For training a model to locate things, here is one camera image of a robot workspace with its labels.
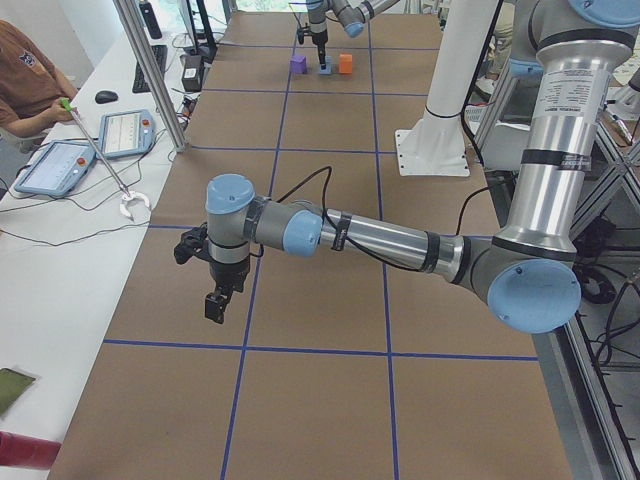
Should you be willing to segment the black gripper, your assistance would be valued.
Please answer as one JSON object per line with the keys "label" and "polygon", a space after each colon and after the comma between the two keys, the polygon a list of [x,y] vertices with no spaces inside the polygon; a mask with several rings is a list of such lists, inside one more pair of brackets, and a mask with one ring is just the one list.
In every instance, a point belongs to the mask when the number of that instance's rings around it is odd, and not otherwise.
{"label": "black gripper", "polygon": [[173,255],[179,265],[185,264],[193,257],[209,264],[216,289],[205,296],[204,316],[216,324],[223,324],[233,292],[244,291],[244,284],[250,272],[248,243],[232,247],[220,246],[209,238],[208,225],[202,223],[181,234],[179,243],[173,249]]}
{"label": "black gripper", "polygon": [[328,42],[328,30],[325,22],[305,24],[298,26],[296,29],[296,39],[300,45],[303,45],[307,37],[311,38],[314,45],[317,46],[318,61],[321,70],[327,68],[326,61],[326,44]]}

